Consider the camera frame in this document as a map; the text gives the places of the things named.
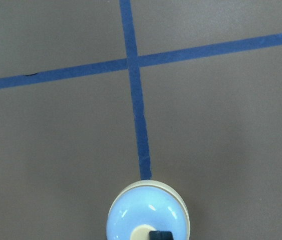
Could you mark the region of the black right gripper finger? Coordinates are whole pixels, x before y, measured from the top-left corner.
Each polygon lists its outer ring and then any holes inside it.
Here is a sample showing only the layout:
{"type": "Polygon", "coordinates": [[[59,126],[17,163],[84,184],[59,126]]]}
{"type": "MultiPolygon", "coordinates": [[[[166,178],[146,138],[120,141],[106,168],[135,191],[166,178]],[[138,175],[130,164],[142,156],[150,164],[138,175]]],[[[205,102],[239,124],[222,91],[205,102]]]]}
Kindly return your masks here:
{"type": "Polygon", "coordinates": [[[173,240],[173,234],[170,231],[150,231],[150,240],[173,240]]]}

